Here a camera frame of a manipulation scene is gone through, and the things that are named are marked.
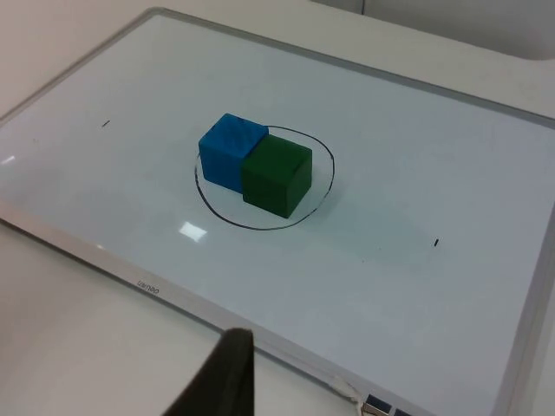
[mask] wall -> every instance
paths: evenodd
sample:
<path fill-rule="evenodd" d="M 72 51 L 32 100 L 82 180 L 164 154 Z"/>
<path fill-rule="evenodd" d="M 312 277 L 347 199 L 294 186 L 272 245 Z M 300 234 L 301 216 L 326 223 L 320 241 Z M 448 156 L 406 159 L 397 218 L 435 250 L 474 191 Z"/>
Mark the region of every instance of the wall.
<path fill-rule="evenodd" d="M 362 12 L 355 0 L 317 0 Z M 364 14 L 526 59 L 555 57 L 552 0 L 366 0 Z"/>

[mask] whiteboard surface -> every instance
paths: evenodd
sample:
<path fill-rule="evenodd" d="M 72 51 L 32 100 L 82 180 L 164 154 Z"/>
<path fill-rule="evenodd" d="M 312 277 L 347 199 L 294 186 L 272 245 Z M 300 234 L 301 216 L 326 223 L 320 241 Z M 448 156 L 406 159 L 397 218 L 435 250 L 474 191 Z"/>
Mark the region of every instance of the whiteboard surface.
<path fill-rule="evenodd" d="M 193 170 L 223 113 L 322 140 L 336 178 L 320 209 L 281 231 L 216 218 Z M 0 129 L 0 199 L 427 412 L 481 415 L 532 283 L 554 161 L 547 127 L 156 16 Z M 304 209 L 325 155 L 315 169 Z M 201 185 L 234 218 L 283 221 Z"/>

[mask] whiteboard frame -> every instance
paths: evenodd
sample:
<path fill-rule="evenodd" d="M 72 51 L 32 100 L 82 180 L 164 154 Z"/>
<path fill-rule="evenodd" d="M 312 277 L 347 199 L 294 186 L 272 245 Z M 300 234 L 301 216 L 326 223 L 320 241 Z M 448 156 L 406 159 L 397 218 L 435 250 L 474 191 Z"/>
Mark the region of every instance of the whiteboard frame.
<path fill-rule="evenodd" d="M 555 128 L 555 120 L 546 118 L 542 115 L 528 113 L 523 110 L 507 107 L 492 101 L 476 98 L 471 95 L 436 87 L 422 81 L 410 80 L 399 75 L 393 75 L 378 69 L 363 66 L 361 64 L 347 62 L 332 56 L 322 55 L 307 49 L 274 41 L 262 36 L 253 35 L 239 29 L 232 29 L 218 23 L 212 23 L 204 19 L 164 8 L 152 8 L 146 10 L 123 29 L 119 30 L 113 36 L 110 36 L 105 42 L 101 43 L 77 62 L 69 66 L 69 68 L 49 81 L 29 98 L 15 106 L 7 114 L 0 117 L 0 127 L 12 118 L 16 117 L 25 108 L 33 104 L 33 102 L 47 94 L 60 82 L 95 59 L 105 49 L 118 42 L 121 38 L 154 16 L 165 16 L 183 22 L 207 27 L 209 29 L 215 29 L 231 36 L 246 38 L 254 42 L 261 42 L 274 48 L 284 49 L 298 55 L 308 56 L 309 58 L 316 59 L 320 62 L 331 63 L 335 66 L 348 68 L 357 72 L 362 72 L 366 75 L 393 81 L 395 83 L 401 83 L 411 88 L 425 90 L 433 94 L 447 96 L 458 101 L 470 102 L 475 106 L 491 108 L 497 112 L 529 120 L 533 123 L 550 128 Z M 518 396 L 516 392 L 517 381 L 519 377 L 522 377 L 523 373 L 526 372 L 526 369 L 522 367 L 525 354 L 532 354 L 535 349 L 535 343 L 537 340 L 532 336 L 532 324 L 537 320 L 543 319 L 542 314 L 545 313 L 545 308 L 542 307 L 541 301 L 543 298 L 546 298 L 546 296 L 542 296 L 542 294 L 553 285 L 555 276 L 555 253 L 553 253 L 553 248 L 555 247 L 554 212 L 555 211 L 552 210 L 547 232 L 542 244 L 542 249 L 539 253 L 539 260 L 536 264 L 534 275 L 532 277 L 532 284 L 528 290 L 525 307 L 520 317 L 519 326 L 502 386 L 498 392 L 496 405 L 491 413 L 491 416 L 503 416 L 508 414 L 513 401 Z M 110 254 L 105 250 L 101 250 L 93 244 L 89 244 L 79 238 L 72 237 L 63 231 L 48 227 L 46 224 L 43 224 L 39 218 L 35 218 L 29 214 L 21 212 L 1 200 L 0 221 L 50 245 L 56 250 L 60 250 L 64 254 L 69 255 L 78 261 L 100 270 L 109 276 L 120 279 L 124 283 L 128 283 L 131 287 L 141 290 L 157 300 L 173 305 L 174 307 L 185 311 L 187 314 L 190 314 L 219 330 L 225 330 L 232 327 L 251 328 L 255 334 L 256 346 L 259 351 L 269 354 L 287 365 L 314 377 L 325 386 L 330 387 L 334 392 L 339 393 L 352 401 L 363 401 L 366 396 L 371 393 L 381 400 L 387 401 L 393 406 L 391 414 L 394 414 L 395 409 L 400 407 L 405 412 L 409 412 L 414 416 L 433 416 L 432 413 L 426 411 L 425 409 L 419 408 L 418 406 L 407 402 L 402 397 L 398 397 L 397 395 L 381 388 L 371 380 L 365 380 L 356 374 L 353 374 L 350 371 L 345 370 L 344 368 L 339 367 L 338 365 L 327 361 L 304 348 L 299 347 L 297 344 L 287 341 L 285 338 L 275 335 L 271 331 L 259 327 L 241 316 L 236 315 L 227 309 L 221 308 L 217 304 L 209 302 L 177 284 L 170 283 L 160 276 L 147 272 Z"/>

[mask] green cube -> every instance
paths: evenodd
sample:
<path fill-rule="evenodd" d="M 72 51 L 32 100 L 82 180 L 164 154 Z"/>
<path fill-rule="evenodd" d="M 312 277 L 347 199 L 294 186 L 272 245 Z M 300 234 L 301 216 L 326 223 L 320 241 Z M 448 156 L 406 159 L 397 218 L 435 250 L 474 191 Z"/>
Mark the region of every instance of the green cube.
<path fill-rule="evenodd" d="M 267 135 L 241 166 L 243 200 L 288 218 L 312 184 L 312 150 Z"/>

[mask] cube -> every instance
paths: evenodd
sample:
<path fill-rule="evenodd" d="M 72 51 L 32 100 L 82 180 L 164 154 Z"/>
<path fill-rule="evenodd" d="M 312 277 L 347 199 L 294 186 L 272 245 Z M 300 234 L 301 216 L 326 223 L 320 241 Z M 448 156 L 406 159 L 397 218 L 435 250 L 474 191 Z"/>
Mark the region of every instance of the cube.
<path fill-rule="evenodd" d="M 241 165 L 267 134 L 266 126 L 224 114 L 199 141 L 205 179 L 241 193 Z"/>
<path fill-rule="evenodd" d="M 246 203 L 288 218 L 312 184 L 312 151 L 268 135 L 245 158 L 241 172 Z"/>

